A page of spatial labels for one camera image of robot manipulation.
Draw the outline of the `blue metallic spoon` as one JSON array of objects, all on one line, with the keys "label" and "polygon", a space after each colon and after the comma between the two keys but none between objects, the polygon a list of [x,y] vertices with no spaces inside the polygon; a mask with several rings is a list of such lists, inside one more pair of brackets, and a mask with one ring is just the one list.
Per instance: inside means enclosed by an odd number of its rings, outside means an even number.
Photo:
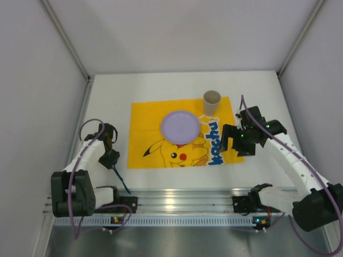
[{"label": "blue metallic spoon", "polygon": [[114,171],[114,173],[117,175],[117,178],[121,181],[125,191],[127,192],[128,195],[131,195],[131,191],[129,190],[129,188],[127,187],[126,183],[124,182],[124,179],[122,178],[122,176],[120,175],[120,173],[117,171],[116,166],[113,165],[112,169]]}]

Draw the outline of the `beige paper cup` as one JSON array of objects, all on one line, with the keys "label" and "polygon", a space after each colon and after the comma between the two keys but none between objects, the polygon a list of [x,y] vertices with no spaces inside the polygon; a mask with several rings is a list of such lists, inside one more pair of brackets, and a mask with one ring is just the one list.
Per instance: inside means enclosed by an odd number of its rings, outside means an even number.
[{"label": "beige paper cup", "polygon": [[221,95],[217,91],[209,90],[203,95],[204,114],[213,116],[218,109],[221,101]]}]

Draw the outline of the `yellow pikachu cloth placemat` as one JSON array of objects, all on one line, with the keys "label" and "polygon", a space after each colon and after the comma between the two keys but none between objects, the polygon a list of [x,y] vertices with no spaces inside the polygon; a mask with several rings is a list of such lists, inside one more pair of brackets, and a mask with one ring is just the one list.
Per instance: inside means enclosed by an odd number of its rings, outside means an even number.
[{"label": "yellow pikachu cloth placemat", "polygon": [[[200,122],[198,137],[189,144],[173,144],[161,133],[163,118],[177,110],[194,114]],[[243,162],[236,151],[219,152],[222,127],[233,125],[228,97],[223,97],[214,116],[205,116],[202,99],[134,103],[128,148],[128,168],[183,168]]]}]

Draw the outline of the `purple plastic plate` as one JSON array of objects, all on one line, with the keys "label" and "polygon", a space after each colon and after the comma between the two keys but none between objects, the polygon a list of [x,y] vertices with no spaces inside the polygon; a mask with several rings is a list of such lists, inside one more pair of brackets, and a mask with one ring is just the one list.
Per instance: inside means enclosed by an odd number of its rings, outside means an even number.
[{"label": "purple plastic plate", "polygon": [[177,110],[170,112],[163,118],[160,131],[168,142],[185,145],[198,137],[200,122],[193,113]]}]

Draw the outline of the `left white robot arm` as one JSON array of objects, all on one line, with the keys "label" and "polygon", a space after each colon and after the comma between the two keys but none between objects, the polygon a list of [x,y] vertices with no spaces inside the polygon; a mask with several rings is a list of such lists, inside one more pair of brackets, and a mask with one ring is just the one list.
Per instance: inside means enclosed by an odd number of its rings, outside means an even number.
[{"label": "left white robot arm", "polygon": [[117,130],[108,123],[89,134],[72,162],[51,175],[51,203],[55,217],[91,216],[102,206],[115,204],[119,194],[110,175],[120,153],[113,149]]}]

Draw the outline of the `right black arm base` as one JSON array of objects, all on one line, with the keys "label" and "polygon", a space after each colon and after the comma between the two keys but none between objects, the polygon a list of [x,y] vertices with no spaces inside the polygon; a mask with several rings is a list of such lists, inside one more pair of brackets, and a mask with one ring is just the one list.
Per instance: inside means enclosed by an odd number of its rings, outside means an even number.
[{"label": "right black arm base", "polygon": [[250,213],[266,213],[268,209],[272,213],[280,213],[280,210],[277,210],[273,207],[265,206],[261,203],[258,193],[265,188],[272,187],[272,184],[264,183],[253,187],[247,195],[243,196],[233,196],[233,208],[234,213],[247,216]]}]

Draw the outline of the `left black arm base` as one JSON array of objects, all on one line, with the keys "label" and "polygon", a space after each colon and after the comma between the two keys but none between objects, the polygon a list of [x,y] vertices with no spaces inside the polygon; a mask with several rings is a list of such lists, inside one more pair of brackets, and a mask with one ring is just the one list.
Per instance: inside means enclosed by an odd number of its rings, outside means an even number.
[{"label": "left black arm base", "polygon": [[138,207],[138,198],[136,196],[120,195],[119,190],[115,186],[99,187],[94,189],[94,193],[97,194],[96,190],[109,190],[110,188],[113,193],[113,201],[107,204],[102,204],[94,212],[96,214],[126,214],[129,212],[128,209],[126,209],[125,207],[119,207],[119,205],[126,205],[131,209],[132,213],[135,214]]}]

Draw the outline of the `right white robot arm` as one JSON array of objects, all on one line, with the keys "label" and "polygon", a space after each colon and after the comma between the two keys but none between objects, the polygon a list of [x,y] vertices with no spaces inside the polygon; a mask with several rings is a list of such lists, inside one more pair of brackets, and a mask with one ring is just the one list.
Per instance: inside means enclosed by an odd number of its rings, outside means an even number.
[{"label": "right white robot arm", "polygon": [[254,156],[261,145],[296,188],[290,193],[268,183],[253,187],[248,193],[250,212],[276,209],[290,215],[306,232],[337,221],[342,214],[342,185],[333,185],[320,175],[295,147],[285,127],[275,119],[266,121],[257,106],[236,116],[238,126],[222,128],[219,151],[233,149],[239,157]]}]

